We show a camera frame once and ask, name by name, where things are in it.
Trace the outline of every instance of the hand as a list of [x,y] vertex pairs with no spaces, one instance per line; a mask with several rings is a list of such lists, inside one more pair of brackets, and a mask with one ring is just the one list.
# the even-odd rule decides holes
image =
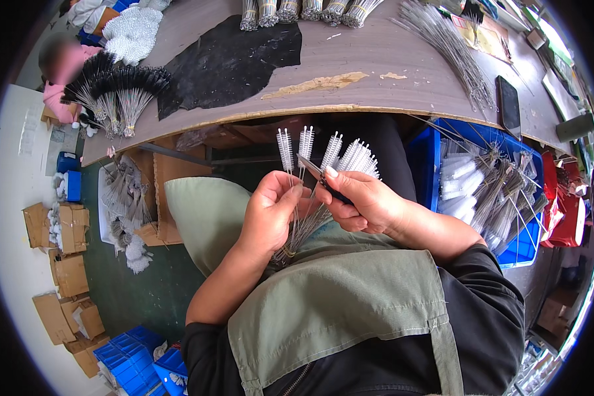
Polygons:
[[337,172],[325,169],[328,185],[345,195],[354,206],[347,205],[317,184],[315,194],[346,231],[388,234],[399,228],[404,219],[405,200],[383,182],[361,172]]
[[[269,260],[288,239],[294,208],[299,205],[299,217],[306,215],[310,193],[310,188],[303,187],[296,176],[279,170],[264,176],[246,206],[238,244]],[[317,206],[317,202],[313,203],[312,209]]]

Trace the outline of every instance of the zipper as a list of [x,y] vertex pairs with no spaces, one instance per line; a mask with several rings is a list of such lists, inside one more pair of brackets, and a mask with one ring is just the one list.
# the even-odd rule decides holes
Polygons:
[[295,388],[297,387],[297,385],[300,384],[300,382],[303,380],[303,378],[306,376],[306,374],[308,374],[308,372],[310,371],[310,369],[312,368],[312,366],[314,364],[315,364],[315,362],[310,362],[306,366],[303,366],[303,368],[301,369],[301,373],[299,373],[299,375],[297,376],[297,378],[295,378],[295,380],[293,381],[293,383],[291,384],[291,386],[288,386],[286,388],[286,390],[284,391],[284,393],[282,393],[282,396],[288,396],[288,395],[290,395],[293,392],[293,390],[295,390]]

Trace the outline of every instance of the fingernail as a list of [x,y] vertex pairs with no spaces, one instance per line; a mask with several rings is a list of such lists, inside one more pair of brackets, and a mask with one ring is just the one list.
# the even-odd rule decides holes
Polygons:
[[330,176],[331,178],[336,178],[337,176],[339,176],[339,172],[334,170],[334,168],[330,165],[325,167],[325,173],[327,173],[328,176]]
[[291,194],[295,195],[295,196],[301,196],[301,192],[303,190],[303,186],[301,184],[297,184],[296,186],[293,187],[293,189],[291,190]]

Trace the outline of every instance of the table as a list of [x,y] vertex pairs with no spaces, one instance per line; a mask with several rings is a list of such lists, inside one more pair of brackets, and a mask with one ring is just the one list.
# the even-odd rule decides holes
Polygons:
[[[396,1],[382,3],[359,29],[300,20],[303,36],[301,65],[276,69],[269,85],[257,95],[226,107],[179,110],[160,122],[156,100],[152,100],[136,124],[136,136],[110,141],[99,133],[86,139],[82,164],[86,166],[102,159],[111,145],[121,151],[202,126],[277,115],[389,112],[443,116],[499,127],[498,113],[488,109],[485,114],[473,111],[457,77],[433,47],[388,20],[396,17],[397,8]],[[163,14],[156,45],[143,65],[166,65],[207,30],[241,12],[241,0],[172,4]],[[546,70],[537,53],[524,37],[510,29],[509,46],[515,67],[528,82],[534,96],[509,65],[487,54],[471,51],[493,85],[500,74],[517,89],[523,136],[570,153],[570,145],[559,142],[555,133],[554,127],[561,119],[540,82]],[[367,76],[342,88],[325,87],[262,99],[283,87],[317,77],[361,76],[359,73]],[[406,78],[380,77],[388,73]]]

